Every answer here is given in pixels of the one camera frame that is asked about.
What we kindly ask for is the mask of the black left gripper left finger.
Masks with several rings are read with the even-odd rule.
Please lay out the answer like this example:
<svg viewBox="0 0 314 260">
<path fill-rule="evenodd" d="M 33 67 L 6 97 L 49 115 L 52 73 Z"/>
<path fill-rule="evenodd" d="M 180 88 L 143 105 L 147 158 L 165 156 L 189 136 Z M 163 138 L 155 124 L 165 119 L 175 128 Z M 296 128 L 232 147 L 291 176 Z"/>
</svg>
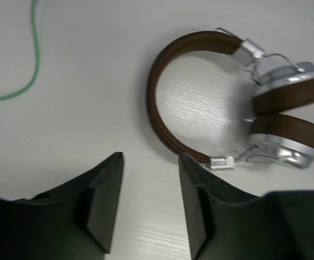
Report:
<svg viewBox="0 0 314 260">
<path fill-rule="evenodd" d="M 112 247 L 123 171 L 123 154 L 115 152 L 33 198 L 0 198 L 0 259 L 104 259 Z"/>
</svg>

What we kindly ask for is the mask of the brown silver headphones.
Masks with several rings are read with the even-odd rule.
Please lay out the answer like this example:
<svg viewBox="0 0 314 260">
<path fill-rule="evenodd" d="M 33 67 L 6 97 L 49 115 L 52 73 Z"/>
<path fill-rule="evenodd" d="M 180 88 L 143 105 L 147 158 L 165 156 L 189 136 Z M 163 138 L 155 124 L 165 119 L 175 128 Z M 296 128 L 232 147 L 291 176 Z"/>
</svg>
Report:
<svg viewBox="0 0 314 260">
<path fill-rule="evenodd" d="M 167 43 L 194 28 L 174 31 L 153 31 L 151 54 L 157 54 Z M 311 35 L 302 37 L 301 47 L 296 42 L 288 54 L 297 61 L 314 62 L 310 47 Z M 239 65 L 220 54 L 199 51 L 177 58 L 162 74 L 157 86 L 157 106 L 169 130 L 193 149 L 210 155 L 230 154 L 238 157 L 247 148 L 247 133 L 253 117 L 250 96 L 253 83 Z M 298 108 L 285 114 L 299 116 L 314 122 L 314 105 Z M 232 174 L 311 174 L 314 164 L 307 170 L 292 169 L 276 164 L 256 164 L 238 167 Z"/>
</svg>

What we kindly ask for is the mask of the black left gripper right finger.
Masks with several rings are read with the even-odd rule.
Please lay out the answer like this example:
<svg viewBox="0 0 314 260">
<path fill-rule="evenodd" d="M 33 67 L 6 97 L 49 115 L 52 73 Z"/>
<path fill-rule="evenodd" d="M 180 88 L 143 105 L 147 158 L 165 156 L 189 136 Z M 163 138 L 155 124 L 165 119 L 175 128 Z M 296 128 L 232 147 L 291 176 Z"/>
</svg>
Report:
<svg viewBox="0 0 314 260">
<path fill-rule="evenodd" d="M 314 259 L 314 190 L 244 192 L 179 157 L 192 259 Z"/>
</svg>

